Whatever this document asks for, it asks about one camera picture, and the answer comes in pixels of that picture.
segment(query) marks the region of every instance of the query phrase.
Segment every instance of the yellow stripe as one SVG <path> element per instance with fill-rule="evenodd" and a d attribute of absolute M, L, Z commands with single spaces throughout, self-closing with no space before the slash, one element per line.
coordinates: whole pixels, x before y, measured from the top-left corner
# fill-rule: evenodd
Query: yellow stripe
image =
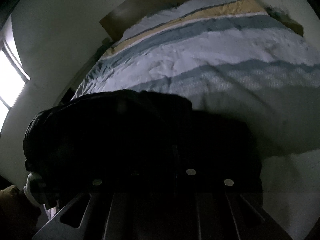
<path fill-rule="evenodd" d="M 176 24 L 180 24 L 189 20 L 194 19 L 205 19 L 205 18 L 213 18 L 223 15 L 237 15 L 237 14 L 245 14 L 245 13 L 256 13 L 256 12 L 265 12 L 265 10 L 254 0 L 239 0 L 233 3 L 228 3 L 225 5 L 212 7 L 209 9 L 204 9 L 201 11 L 197 11 L 193 14 L 190 14 L 188 16 L 178 18 L 175 20 L 172 20 L 170 22 L 167 22 L 164 25 L 161 25 L 157 28 L 154 28 L 152 30 L 146 31 L 136 37 L 127 39 L 123 42 L 121 42 L 118 46 L 115 48 L 109 48 L 105 55 L 112 56 L 113 54 L 117 53 L 118 51 L 126 48 L 127 46 L 131 45 L 132 43 L 148 36 L 153 33 L 158 33 L 168 27 L 174 26 Z"/>

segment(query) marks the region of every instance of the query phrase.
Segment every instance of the silver button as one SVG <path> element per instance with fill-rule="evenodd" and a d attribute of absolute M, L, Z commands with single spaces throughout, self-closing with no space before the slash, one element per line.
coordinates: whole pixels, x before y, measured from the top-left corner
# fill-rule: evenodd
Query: silver button
<path fill-rule="evenodd" d="M 233 186 L 233 184 L 234 184 L 234 182 L 233 182 L 233 180 L 232 179 L 225 179 L 224 180 L 224 185 L 226 185 L 226 186 Z"/>
<path fill-rule="evenodd" d="M 187 169 L 187 174 L 188 174 L 188 175 L 195 175 L 195 174 L 196 174 L 196 170 L 194 170 L 194 169 Z"/>
<path fill-rule="evenodd" d="M 102 184 L 102 179 L 94 179 L 92 184 L 95 186 L 99 186 Z"/>

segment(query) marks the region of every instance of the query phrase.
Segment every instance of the bright window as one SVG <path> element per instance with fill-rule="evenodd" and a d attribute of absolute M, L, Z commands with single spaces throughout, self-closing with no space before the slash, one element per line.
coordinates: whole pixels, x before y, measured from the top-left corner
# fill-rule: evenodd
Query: bright window
<path fill-rule="evenodd" d="M 4 120 L 28 81 L 0 41 L 0 131 Z"/>

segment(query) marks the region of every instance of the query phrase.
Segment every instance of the window pane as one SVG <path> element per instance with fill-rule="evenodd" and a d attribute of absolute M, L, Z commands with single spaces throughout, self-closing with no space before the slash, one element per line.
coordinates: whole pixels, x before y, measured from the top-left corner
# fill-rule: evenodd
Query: window pane
<path fill-rule="evenodd" d="M 0 51 L 0 97 L 11 107 L 20 94 L 24 81 L 11 65 L 10 61 Z"/>
<path fill-rule="evenodd" d="M 2 103 L 0 101 L 0 131 L 1 131 L 1 128 L 2 128 L 2 125 L 4 123 L 4 119 L 5 117 L 7 116 L 7 113 L 8 113 L 8 108 L 4 105 L 4 103 Z"/>

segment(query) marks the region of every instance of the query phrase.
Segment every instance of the bed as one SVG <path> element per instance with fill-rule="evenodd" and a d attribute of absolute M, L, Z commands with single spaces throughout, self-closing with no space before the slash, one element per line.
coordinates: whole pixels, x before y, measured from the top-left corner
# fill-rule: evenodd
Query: bed
<path fill-rule="evenodd" d="M 156 91 L 246 122 L 263 163 L 263 207 L 304 239 L 320 216 L 319 52 L 254 0 L 160 0 L 141 9 L 137 1 L 148 0 L 127 0 L 101 20 L 116 42 L 74 98 Z M 160 4 L 170 8 L 155 12 Z"/>

